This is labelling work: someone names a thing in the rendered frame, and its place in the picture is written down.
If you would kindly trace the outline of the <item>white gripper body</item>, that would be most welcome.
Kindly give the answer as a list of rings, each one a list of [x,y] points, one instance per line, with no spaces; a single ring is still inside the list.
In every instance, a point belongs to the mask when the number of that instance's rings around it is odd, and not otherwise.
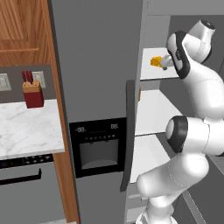
[[[160,61],[161,67],[166,70],[168,67],[173,66],[172,57],[170,54],[166,54]]]

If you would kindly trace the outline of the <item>yellow cheese wedge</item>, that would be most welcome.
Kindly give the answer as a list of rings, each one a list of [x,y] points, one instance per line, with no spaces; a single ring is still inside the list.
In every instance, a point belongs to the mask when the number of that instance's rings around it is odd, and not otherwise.
[[[150,60],[150,64],[154,67],[161,67],[161,60],[162,60],[161,56],[152,57]]]

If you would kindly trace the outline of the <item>white fridge shelf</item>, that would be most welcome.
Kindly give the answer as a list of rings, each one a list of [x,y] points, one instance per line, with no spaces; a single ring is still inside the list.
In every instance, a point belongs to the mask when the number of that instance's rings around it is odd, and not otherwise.
[[[178,78],[174,67],[168,67],[166,70],[164,70],[161,67],[151,65],[151,59],[153,57],[163,57],[166,54],[167,50],[164,47],[143,49],[143,60],[141,69],[142,81]]]
[[[141,92],[136,112],[136,136],[164,133],[169,120],[179,110],[158,89]]]
[[[159,134],[136,136],[130,183],[136,183],[137,177],[170,160],[164,146],[159,141]]]

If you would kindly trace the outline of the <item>grey fridge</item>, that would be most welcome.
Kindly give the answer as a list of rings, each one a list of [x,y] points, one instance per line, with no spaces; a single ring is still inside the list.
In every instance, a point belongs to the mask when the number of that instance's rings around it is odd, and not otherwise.
[[[80,224],[224,224],[224,0],[49,0]]]

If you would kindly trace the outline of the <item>grey fridge door with dispenser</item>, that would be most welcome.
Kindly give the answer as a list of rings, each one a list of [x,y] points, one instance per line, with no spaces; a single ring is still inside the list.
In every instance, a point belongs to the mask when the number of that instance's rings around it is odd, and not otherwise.
[[[144,0],[48,0],[80,224],[124,224],[126,82],[137,84]]]

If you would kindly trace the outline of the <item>red knife block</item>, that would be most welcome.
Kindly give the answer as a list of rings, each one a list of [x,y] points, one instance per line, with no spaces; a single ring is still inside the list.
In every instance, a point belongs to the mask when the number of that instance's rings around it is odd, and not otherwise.
[[[23,85],[23,94],[28,109],[42,108],[44,106],[44,96],[39,80],[35,80],[32,84],[26,82]]]

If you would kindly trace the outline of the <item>wooden side panel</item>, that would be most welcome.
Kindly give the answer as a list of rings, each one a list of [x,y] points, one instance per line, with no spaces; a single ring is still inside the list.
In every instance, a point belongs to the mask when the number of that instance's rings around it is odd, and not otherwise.
[[[54,166],[56,169],[59,191],[62,199],[66,222],[69,224],[72,224],[74,222],[76,224],[81,224],[75,195],[74,175],[68,148],[68,131],[61,97],[60,77],[58,73],[55,47],[53,43],[53,28],[50,19],[49,3],[48,0],[40,0],[40,2],[45,21],[45,33],[52,67],[52,79],[58,103],[59,119],[65,148],[64,152],[53,154]]]

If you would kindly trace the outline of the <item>grey dishwasher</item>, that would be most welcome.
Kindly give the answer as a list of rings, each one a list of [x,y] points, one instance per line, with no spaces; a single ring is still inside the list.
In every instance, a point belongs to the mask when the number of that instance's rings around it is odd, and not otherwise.
[[[0,185],[0,224],[43,224],[65,214],[52,154],[0,160],[0,179],[37,174],[41,179]]]

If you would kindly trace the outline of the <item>white wall outlet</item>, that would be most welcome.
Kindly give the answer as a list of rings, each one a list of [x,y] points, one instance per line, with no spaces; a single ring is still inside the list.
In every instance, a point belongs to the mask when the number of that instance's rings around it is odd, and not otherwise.
[[[0,91],[11,91],[11,84],[7,73],[0,73]]]
[[[42,88],[46,87],[46,81],[45,81],[45,76],[44,76],[44,72],[43,71],[38,71],[38,72],[33,72],[32,73],[32,77],[35,81],[39,81],[40,82],[40,86]]]

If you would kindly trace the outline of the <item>wooden wall cabinet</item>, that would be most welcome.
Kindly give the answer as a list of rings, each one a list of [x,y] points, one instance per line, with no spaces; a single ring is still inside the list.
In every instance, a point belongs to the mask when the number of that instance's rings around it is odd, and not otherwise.
[[[0,0],[0,67],[49,63],[41,0]]]

